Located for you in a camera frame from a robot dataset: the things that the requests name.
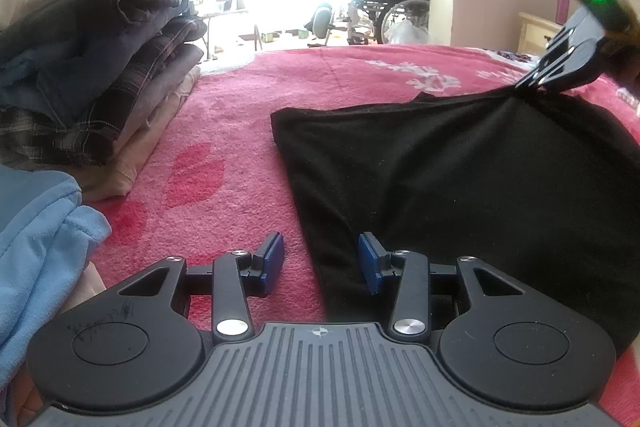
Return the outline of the black garment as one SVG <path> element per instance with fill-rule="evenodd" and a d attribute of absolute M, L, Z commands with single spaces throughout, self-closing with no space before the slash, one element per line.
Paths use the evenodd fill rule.
<path fill-rule="evenodd" d="M 639 332 L 639 145 L 606 109 L 510 88 L 271 117 L 332 322 L 380 321 L 360 234 L 435 263 L 475 256 L 600 324 Z"/>

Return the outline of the stack of folded clothes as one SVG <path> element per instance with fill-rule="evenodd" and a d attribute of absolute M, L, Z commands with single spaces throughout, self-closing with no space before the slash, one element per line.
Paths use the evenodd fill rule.
<path fill-rule="evenodd" d="M 128 194 L 191 92 L 205 26 L 190 0 L 2 0 L 1 161 Z"/>

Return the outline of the magenta box on cabinet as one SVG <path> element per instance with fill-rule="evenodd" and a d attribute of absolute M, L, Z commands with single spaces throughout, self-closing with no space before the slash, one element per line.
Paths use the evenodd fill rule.
<path fill-rule="evenodd" d="M 570 0 L 556 0 L 555 23 L 564 25 L 570 12 Z"/>

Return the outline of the cream bedside cabinet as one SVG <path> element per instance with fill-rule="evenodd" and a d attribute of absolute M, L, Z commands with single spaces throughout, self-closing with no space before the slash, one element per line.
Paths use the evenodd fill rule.
<path fill-rule="evenodd" d="M 518 53 L 541 56 L 546 52 L 548 43 L 561 30 L 561 26 L 551 20 L 519 12 L 521 22 Z"/>

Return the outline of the red floral bed blanket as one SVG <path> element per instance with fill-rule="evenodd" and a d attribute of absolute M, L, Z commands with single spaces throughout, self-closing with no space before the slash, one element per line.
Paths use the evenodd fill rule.
<path fill-rule="evenodd" d="M 332 322 L 271 117 L 503 88 L 491 52 L 411 46 L 278 52 L 200 80 L 129 196 L 102 202 L 107 291 L 46 325 L 27 361 L 39 426 L 634 426 L 639 333 L 597 322 L 475 256 L 430 262 L 431 336 Z M 637 104 L 601 77 L 563 95 L 637 140 Z M 230 251 L 284 238 L 255 334 L 215 343 L 212 274 Z"/>

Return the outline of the light blue garment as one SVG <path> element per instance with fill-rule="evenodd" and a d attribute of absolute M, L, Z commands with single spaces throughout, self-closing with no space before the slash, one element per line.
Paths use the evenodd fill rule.
<path fill-rule="evenodd" d="M 58 312 L 111 227 L 64 172 L 1 168 L 1 386 Z"/>

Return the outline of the white plastic bag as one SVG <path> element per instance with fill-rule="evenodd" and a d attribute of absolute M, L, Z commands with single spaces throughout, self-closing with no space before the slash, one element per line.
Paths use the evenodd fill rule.
<path fill-rule="evenodd" d="M 410 20 L 396 22 L 386 31 L 385 38 L 389 44 L 408 44 L 408 46 L 425 46 L 430 43 L 430 35 L 423 27 L 413 25 Z"/>

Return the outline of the wheelchair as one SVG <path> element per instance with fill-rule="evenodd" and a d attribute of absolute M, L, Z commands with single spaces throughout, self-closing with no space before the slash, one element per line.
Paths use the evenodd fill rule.
<path fill-rule="evenodd" d="M 348 5 L 348 42 L 384 43 L 385 26 L 390 18 L 403 15 L 412 22 L 428 25 L 431 0 L 350 0 Z"/>

